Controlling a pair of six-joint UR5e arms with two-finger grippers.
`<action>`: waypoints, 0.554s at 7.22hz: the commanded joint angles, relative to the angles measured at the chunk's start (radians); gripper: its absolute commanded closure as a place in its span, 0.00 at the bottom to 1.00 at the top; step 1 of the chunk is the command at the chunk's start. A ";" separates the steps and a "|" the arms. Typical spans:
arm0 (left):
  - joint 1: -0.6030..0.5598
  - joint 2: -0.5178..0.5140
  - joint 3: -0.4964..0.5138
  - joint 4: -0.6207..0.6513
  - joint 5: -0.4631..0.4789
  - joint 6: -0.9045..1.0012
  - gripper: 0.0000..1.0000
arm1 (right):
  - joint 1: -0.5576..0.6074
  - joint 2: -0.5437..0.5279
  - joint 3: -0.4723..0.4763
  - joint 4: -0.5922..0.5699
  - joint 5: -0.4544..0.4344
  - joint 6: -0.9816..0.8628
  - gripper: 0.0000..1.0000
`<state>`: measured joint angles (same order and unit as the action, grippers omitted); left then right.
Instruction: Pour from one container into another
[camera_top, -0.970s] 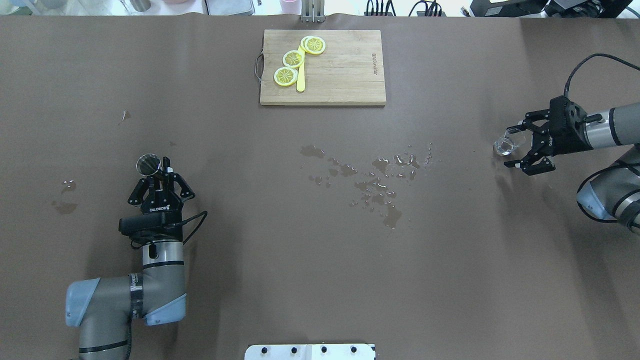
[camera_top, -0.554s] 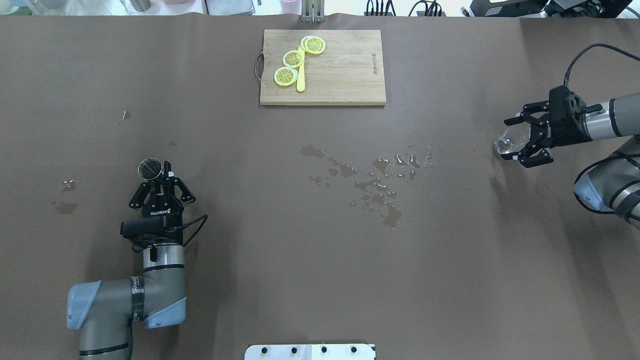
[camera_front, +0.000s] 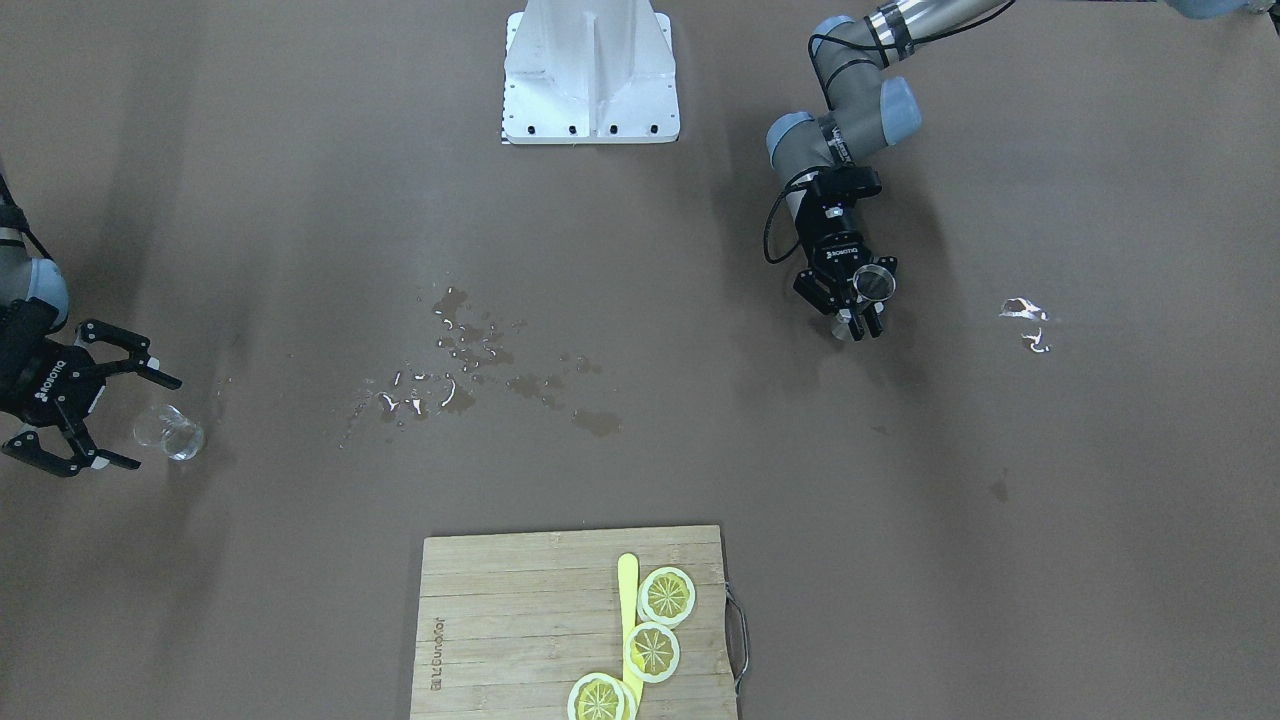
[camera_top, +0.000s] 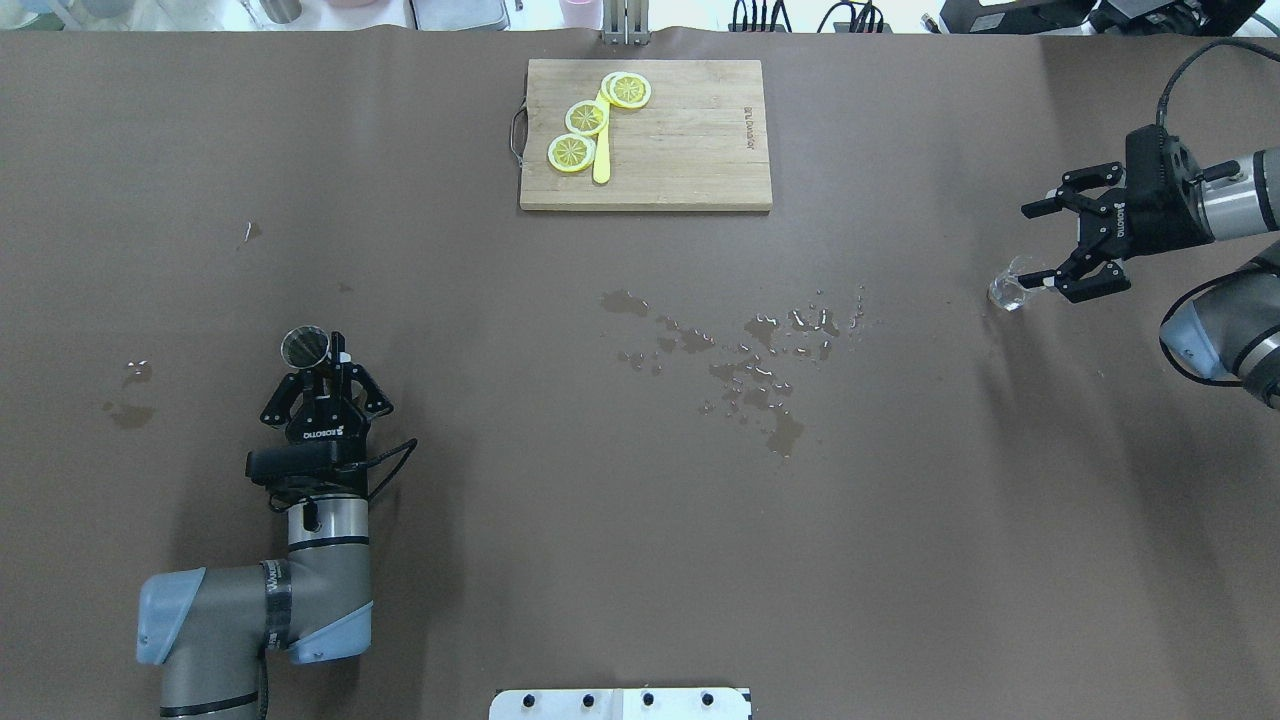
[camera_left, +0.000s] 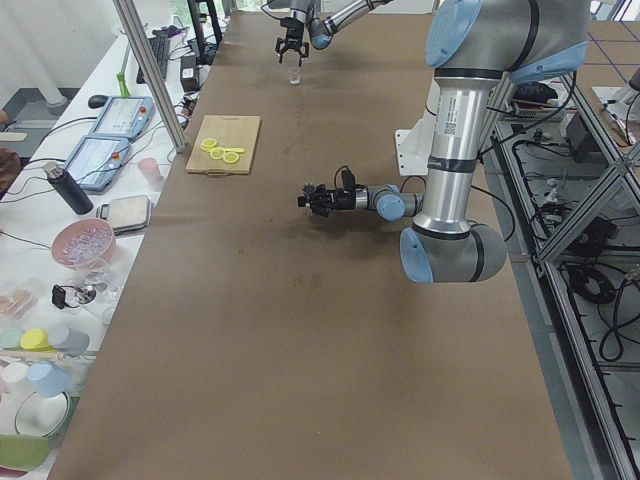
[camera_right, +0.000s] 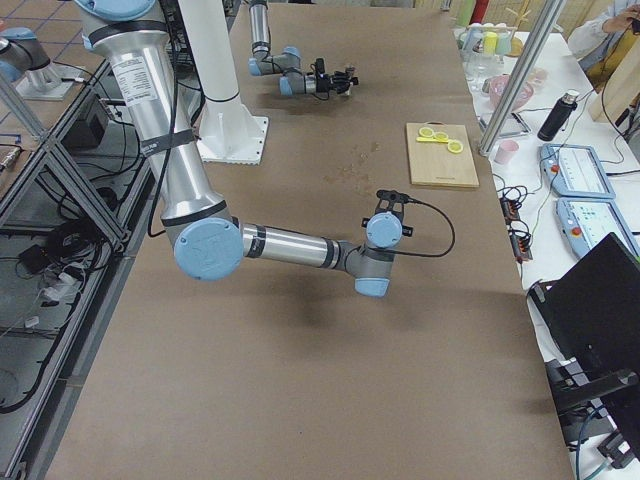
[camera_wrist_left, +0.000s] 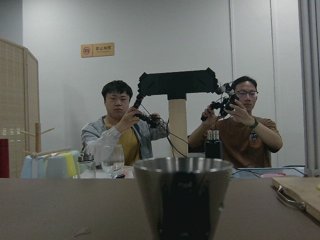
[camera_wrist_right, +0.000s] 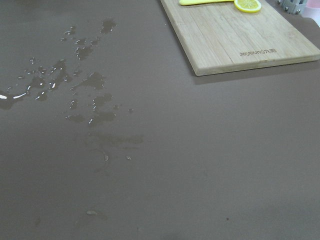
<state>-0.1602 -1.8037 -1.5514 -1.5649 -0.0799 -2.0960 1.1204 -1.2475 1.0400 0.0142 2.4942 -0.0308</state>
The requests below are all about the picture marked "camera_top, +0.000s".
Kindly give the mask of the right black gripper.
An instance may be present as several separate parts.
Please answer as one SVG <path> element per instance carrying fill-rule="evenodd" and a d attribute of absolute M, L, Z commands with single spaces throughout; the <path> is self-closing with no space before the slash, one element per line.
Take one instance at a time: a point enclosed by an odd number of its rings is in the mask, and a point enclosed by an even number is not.
<path fill-rule="evenodd" d="M 1132 287 L 1124 261 L 1212 243 L 1196 178 L 1201 167 L 1179 137 L 1143 126 L 1125 137 L 1125 160 L 1068 170 L 1043 199 L 1021 205 L 1027 219 L 1071 211 L 1076 247 L 1056 269 L 1036 273 L 1037 290 L 1080 304 Z M 1087 192 L 1106 190 L 1092 197 Z"/>

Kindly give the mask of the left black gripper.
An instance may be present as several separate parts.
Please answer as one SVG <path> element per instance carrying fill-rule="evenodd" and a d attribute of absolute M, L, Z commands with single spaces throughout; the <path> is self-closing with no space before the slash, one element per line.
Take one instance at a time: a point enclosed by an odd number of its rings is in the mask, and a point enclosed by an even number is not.
<path fill-rule="evenodd" d="M 330 382 L 314 380 L 311 370 L 285 374 L 261 411 L 261 421 L 283 430 L 292 445 L 367 438 L 372 420 L 394 411 L 394 404 L 372 374 L 356 363 L 340 332 L 328 336 Z"/>

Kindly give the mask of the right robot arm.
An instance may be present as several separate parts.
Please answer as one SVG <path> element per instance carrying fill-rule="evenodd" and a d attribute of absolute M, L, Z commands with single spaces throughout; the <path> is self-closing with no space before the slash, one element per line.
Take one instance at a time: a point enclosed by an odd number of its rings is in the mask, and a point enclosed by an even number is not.
<path fill-rule="evenodd" d="M 1056 268 L 1018 277 L 1073 304 L 1132 284 L 1137 258 L 1196 249 L 1277 229 L 1277 150 L 1202 167 L 1161 126 L 1126 137 L 1125 158 L 1064 173 L 1057 188 L 1025 204 L 1027 218 L 1076 215 L 1076 246 Z M 1206 281 L 1164 314 L 1166 361 L 1201 386 L 1240 388 L 1277 407 L 1279 260 L 1270 245 L 1238 269 Z"/>

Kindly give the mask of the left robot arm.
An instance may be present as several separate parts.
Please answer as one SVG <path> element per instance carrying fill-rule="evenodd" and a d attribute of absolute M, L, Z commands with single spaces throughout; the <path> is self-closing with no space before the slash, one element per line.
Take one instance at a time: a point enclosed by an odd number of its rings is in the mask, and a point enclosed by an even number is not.
<path fill-rule="evenodd" d="M 244 474 L 285 518 L 287 555 L 239 568 L 150 577 L 140 592 L 136 657 L 163 670 L 163 719 L 262 719 L 266 655 L 320 664 L 371 643 L 367 437 L 393 410 L 339 332 L 301 325 L 282 340 L 289 372 L 261 411 L 276 447 Z"/>

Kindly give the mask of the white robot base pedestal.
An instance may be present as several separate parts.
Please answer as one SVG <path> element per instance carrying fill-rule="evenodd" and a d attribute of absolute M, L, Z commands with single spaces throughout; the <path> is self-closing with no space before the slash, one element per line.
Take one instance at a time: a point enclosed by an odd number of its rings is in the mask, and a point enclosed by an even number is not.
<path fill-rule="evenodd" d="M 490 702 L 489 719 L 753 719 L 749 689 L 639 687 L 508 689 Z"/>

